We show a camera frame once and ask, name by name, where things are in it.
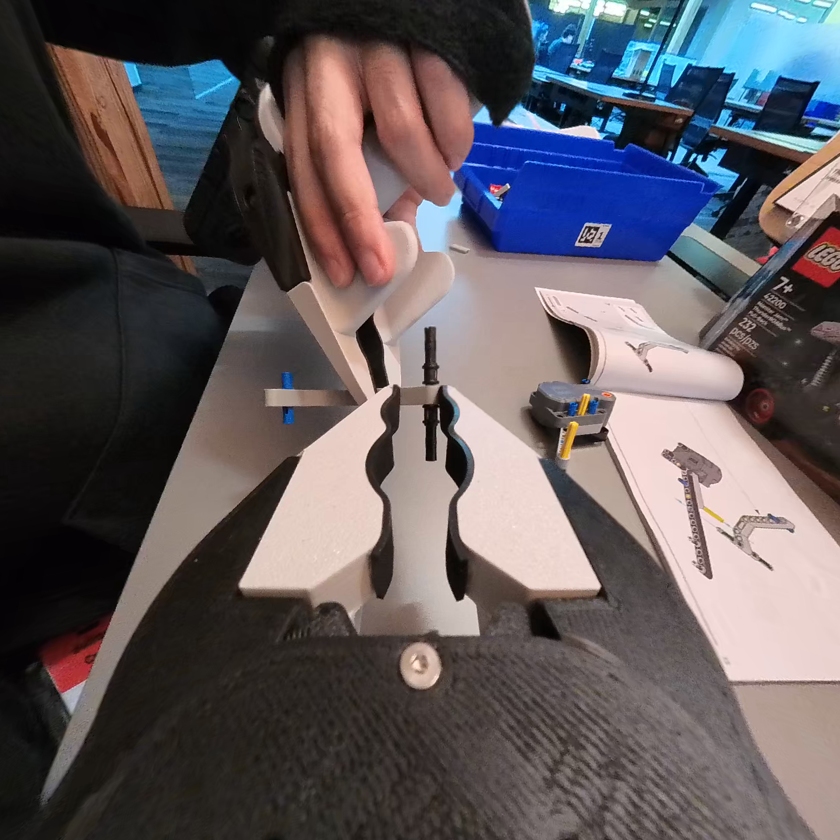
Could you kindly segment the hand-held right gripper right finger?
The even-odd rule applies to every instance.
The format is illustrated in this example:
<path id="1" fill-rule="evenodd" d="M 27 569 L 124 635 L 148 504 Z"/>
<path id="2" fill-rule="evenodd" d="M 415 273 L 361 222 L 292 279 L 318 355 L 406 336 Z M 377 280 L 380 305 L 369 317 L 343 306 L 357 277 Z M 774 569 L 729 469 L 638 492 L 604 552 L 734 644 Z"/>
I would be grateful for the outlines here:
<path id="1" fill-rule="evenodd" d="M 590 599 L 602 585 L 540 457 L 454 387 L 439 395 L 447 439 L 446 574 L 457 601 Z"/>

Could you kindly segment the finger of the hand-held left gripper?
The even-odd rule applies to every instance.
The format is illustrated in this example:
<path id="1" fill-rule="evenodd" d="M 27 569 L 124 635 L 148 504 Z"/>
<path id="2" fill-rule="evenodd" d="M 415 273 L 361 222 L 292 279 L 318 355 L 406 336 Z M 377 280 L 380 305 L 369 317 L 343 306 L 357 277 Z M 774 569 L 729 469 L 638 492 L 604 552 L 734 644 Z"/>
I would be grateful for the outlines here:
<path id="1" fill-rule="evenodd" d="M 359 330 L 374 312 L 374 291 L 361 280 L 337 289 L 328 280 L 313 279 L 297 284 L 288 297 L 353 399 L 362 404 L 372 398 L 371 355 Z"/>
<path id="2" fill-rule="evenodd" d="M 393 246 L 395 274 L 381 287 L 371 287 L 376 296 L 374 312 L 359 330 L 359 339 L 369 349 L 376 392 L 402 382 L 401 341 L 416 322 L 448 294 L 455 279 L 452 259 L 439 251 L 422 248 L 414 226 L 385 223 Z"/>

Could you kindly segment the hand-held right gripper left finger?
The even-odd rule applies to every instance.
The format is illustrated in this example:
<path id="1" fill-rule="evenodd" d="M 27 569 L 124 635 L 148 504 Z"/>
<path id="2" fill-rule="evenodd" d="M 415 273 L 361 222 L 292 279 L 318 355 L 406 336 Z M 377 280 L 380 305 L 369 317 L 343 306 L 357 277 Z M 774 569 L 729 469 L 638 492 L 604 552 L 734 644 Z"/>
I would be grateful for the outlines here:
<path id="1" fill-rule="evenodd" d="M 243 595 L 382 599 L 393 577 L 392 506 L 401 390 L 380 390 L 299 456 L 239 583 Z"/>

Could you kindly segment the grey desk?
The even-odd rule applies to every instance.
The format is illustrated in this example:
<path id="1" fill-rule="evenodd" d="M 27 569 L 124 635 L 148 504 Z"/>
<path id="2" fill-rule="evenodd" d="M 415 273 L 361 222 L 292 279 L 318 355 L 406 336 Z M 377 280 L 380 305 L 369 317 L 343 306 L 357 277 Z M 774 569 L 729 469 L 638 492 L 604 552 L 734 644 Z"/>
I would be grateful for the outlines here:
<path id="1" fill-rule="evenodd" d="M 455 253 L 447 297 L 402 337 L 402 382 L 422 379 L 423 325 L 437 327 L 442 380 L 542 449 L 526 405 L 547 380 L 579 380 L 583 351 L 550 324 L 534 293 L 551 287 L 641 303 L 670 335 L 696 342 L 723 301 L 672 259 L 656 263 L 498 255 L 459 215 L 460 201 L 424 204 L 422 244 Z M 340 384 L 287 297 L 261 269 L 244 296 L 202 401 L 122 591 L 101 649 L 50 769 L 43 798 L 56 788 L 88 734 L 119 658 L 162 586 L 201 539 L 289 455 L 340 418 L 308 410 L 293 425 L 264 406 L 264 390 L 290 370 L 304 387 Z M 418 408 L 395 436 L 396 468 L 385 487 L 395 513 L 395 573 L 368 633 L 412 629 L 477 630 L 476 609 L 456 603 L 445 580 L 445 524 L 452 484 L 442 463 L 424 460 Z M 797 811 L 820 838 L 838 838 L 838 684 L 735 685 L 752 735 Z"/>

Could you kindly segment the wooden background desk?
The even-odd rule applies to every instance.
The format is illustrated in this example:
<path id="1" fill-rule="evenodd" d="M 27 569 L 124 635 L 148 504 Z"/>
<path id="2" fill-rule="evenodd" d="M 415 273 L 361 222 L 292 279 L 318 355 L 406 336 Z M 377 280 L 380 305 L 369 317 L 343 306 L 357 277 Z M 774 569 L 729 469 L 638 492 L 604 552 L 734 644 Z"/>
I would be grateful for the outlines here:
<path id="1" fill-rule="evenodd" d="M 710 234 L 724 239 L 760 188 L 777 186 L 794 165 L 808 161 L 828 142 L 824 138 L 804 138 L 793 134 L 712 126 L 710 137 L 726 146 L 720 165 L 735 172 L 742 183 L 721 210 Z"/>

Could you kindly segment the person's left hand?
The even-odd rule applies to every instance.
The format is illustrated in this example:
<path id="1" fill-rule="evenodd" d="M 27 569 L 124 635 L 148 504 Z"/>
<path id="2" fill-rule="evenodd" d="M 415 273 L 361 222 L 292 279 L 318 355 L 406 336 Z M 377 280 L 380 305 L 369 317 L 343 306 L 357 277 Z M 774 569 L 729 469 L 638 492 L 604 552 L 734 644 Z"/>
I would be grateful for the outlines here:
<path id="1" fill-rule="evenodd" d="M 451 172 L 474 139 L 473 100 L 437 56 L 382 42 L 309 36 L 281 74 L 284 155 L 311 251 L 334 286 L 392 280 L 396 258 L 362 145 L 366 120 L 407 189 L 389 217 L 416 222 L 423 201 L 448 204 Z"/>

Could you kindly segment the grey pull-back motor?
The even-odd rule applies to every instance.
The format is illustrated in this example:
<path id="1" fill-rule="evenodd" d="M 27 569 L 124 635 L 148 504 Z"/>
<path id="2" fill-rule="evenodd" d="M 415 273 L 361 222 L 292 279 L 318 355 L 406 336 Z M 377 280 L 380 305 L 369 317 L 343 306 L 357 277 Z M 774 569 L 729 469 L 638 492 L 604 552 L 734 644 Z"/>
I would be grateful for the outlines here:
<path id="1" fill-rule="evenodd" d="M 555 459 L 560 459 L 567 430 L 573 424 L 577 428 L 571 446 L 604 443 L 615 403 L 613 393 L 597 391 L 588 381 L 546 381 L 529 398 L 532 419 L 557 433 Z"/>

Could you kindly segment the blue plastic bin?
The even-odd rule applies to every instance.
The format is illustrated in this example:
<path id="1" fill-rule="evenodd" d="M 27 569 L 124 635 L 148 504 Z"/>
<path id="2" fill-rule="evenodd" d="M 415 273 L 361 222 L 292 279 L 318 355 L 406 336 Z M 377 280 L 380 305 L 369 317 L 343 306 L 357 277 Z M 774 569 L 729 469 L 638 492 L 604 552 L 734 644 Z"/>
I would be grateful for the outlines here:
<path id="1" fill-rule="evenodd" d="M 718 190 L 632 143 L 485 122 L 454 181 L 497 251 L 635 261 L 662 259 Z"/>

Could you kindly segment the person's black rose sweater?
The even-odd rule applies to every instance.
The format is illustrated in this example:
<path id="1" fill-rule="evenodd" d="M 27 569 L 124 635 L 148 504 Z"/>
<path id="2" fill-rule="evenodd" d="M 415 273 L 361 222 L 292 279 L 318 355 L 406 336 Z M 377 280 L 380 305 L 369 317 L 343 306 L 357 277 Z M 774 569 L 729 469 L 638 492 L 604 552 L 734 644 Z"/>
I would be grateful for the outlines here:
<path id="1" fill-rule="evenodd" d="M 47 56 L 73 2 L 2 2 L 2 655 L 106 612 L 226 333 L 81 151 Z"/>

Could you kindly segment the white instruction booklet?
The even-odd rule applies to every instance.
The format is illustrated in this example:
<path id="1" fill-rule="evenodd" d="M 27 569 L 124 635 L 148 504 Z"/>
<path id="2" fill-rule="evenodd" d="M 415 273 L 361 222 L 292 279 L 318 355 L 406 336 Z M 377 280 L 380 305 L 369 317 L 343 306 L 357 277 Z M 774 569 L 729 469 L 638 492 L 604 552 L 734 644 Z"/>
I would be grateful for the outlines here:
<path id="1" fill-rule="evenodd" d="M 666 568 L 737 683 L 837 682 L 838 543 L 741 426 L 735 361 L 633 300 L 536 288 L 590 342 L 588 382 Z"/>

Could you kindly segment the red package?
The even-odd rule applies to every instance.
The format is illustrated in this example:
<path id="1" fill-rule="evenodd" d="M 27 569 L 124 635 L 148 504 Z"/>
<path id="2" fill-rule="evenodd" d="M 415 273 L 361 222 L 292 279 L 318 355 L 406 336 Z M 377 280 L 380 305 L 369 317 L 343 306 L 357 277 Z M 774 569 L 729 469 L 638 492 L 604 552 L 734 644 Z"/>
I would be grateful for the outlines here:
<path id="1" fill-rule="evenodd" d="M 77 707 L 111 620 L 112 613 L 108 613 L 77 630 L 49 640 L 38 650 L 41 672 L 68 716 Z"/>

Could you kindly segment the grey rounded-corner table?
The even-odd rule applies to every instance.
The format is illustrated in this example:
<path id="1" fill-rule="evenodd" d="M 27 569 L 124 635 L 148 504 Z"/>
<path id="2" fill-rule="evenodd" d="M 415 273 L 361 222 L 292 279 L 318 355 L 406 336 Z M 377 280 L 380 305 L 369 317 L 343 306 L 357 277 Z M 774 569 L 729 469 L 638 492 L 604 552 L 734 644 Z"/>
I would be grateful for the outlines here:
<path id="1" fill-rule="evenodd" d="M 743 289 L 762 268 L 697 224 L 683 231 L 667 256 L 724 301 Z"/>

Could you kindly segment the toy truck box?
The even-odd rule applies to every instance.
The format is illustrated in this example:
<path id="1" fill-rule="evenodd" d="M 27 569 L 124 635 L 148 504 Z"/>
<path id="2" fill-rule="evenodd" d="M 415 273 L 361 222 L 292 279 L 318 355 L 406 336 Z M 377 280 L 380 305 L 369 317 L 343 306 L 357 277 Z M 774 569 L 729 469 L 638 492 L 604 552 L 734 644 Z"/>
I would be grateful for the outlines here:
<path id="1" fill-rule="evenodd" d="M 832 196 L 759 268 L 700 347 L 743 372 L 730 399 L 773 446 L 839 500 L 839 212 Z"/>

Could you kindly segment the beige printed paper bag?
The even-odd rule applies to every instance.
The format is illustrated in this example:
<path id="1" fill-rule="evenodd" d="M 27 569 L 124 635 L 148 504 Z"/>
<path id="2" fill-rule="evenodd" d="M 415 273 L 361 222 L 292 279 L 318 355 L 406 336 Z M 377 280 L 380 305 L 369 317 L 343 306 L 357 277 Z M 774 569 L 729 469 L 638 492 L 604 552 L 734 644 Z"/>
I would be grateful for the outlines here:
<path id="1" fill-rule="evenodd" d="M 830 199 L 839 196 L 839 133 L 771 191 L 759 225 L 773 245 L 782 245 Z"/>

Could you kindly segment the wooden post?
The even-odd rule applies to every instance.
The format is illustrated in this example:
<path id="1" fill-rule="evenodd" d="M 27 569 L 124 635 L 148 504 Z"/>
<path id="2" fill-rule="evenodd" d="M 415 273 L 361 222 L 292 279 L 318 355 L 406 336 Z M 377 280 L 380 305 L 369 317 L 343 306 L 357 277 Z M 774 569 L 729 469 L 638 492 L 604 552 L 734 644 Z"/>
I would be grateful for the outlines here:
<path id="1" fill-rule="evenodd" d="M 47 45 L 73 130 L 103 190 L 164 249 L 184 238 L 125 65 Z"/>

